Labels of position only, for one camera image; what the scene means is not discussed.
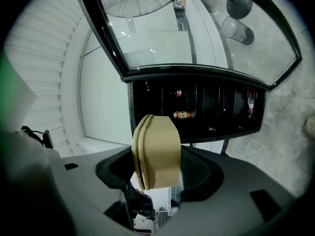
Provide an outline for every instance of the white louvered panel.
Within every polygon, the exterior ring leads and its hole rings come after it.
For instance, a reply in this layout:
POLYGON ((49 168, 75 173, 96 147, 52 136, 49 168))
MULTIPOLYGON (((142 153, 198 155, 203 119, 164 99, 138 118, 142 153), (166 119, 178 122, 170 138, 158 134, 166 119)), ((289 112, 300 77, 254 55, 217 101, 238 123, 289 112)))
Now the white louvered panel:
POLYGON ((73 156, 61 110, 61 75, 82 17, 77 0, 31 0, 5 44, 12 66, 37 95, 24 125, 40 132, 48 129, 61 157, 73 156))

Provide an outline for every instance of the dark metal frame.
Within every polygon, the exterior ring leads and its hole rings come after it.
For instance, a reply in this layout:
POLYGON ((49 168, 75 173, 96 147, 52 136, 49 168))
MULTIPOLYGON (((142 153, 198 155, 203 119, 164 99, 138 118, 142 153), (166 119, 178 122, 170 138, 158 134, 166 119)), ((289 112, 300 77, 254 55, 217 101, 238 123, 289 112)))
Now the dark metal frame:
POLYGON ((224 76, 232 80, 237 80, 238 82, 244 81, 254 84, 256 87, 272 90, 297 67, 297 65, 302 61, 302 54, 289 23, 277 6, 271 0, 253 1, 258 6, 260 6, 281 29, 296 55, 295 62, 271 85, 249 75, 216 66, 196 66, 192 64, 157 64, 154 66, 140 66, 136 69, 129 69, 127 61, 120 49, 117 39, 115 38, 114 32, 109 25, 109 20, 105 11, 103 10, 100 0, 79 0, 79 3, 93 32, 96 35, 96 38, 119 73, 121 80, 124 82, 130 82, 132 80, 144 78, 148 79, 153 77, 161 77, 165 75, 215 75, 224 76))

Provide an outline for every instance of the glass display case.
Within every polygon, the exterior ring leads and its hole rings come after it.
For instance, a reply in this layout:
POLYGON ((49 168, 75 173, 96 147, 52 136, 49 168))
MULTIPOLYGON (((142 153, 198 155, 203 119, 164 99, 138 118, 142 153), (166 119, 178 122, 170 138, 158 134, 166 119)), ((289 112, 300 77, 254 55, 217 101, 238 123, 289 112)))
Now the glass display case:
POLYGON ((121 80, 131 129, 169 116, 183 143, 260 129, 266 90, 302 60, 271 0, 79 0, 121 80))

